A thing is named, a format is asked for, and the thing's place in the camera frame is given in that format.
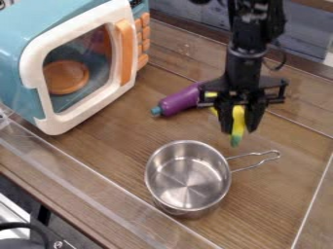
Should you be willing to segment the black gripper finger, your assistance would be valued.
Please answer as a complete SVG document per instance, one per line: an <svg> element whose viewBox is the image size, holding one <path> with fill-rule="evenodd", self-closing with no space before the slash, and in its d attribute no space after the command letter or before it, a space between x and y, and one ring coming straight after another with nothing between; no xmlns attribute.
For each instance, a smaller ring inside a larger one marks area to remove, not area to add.
<svg viewBox="0 0 333 249"><path fill-rule="evenodd" d="M263 91L255 92L249 97L245 112L246 128L251 132L259 129L267 108L267 97Z"/></svg>
<svg viewBox="0 0 333 249"><path fill-rule="evenodd" d="M233 128L233 101L228 94L217 96L214 108L217 110L221 131L230 134Z"/></svg>

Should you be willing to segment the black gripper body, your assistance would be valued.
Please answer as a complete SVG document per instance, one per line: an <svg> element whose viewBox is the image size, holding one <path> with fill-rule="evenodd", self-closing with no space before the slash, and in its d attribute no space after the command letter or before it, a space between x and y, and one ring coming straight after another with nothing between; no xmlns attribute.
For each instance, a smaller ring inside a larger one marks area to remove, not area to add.
<svg viewBox="0 0 333 249"><path fill-rule="evenodd" d="M200 107L213 107L221 94L230 96L233 105L246 106L252 103L252 94L264 93L265 105L280 104L285 101L285 89L289 81L284 78L261 76L260 82L251 82L245 87L234 84L226 75L213 80L204 81L200 86Z"/></svg>

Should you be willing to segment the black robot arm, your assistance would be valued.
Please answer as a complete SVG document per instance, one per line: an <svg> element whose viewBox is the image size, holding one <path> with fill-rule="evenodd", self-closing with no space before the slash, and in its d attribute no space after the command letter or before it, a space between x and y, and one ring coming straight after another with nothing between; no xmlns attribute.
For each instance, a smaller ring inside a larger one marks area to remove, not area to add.
<svg viewBox="0 0 333 249"><path fill-rule="evenodd" d="M283 0L228 0L232 37L228 44L225 70L200 86L200 103L217 110L221 131L233 133L234 107L245 108L245 127L255 132L269 104L285 101L289 85L285 79L263 75L268 45L285 31Z"/></svg>

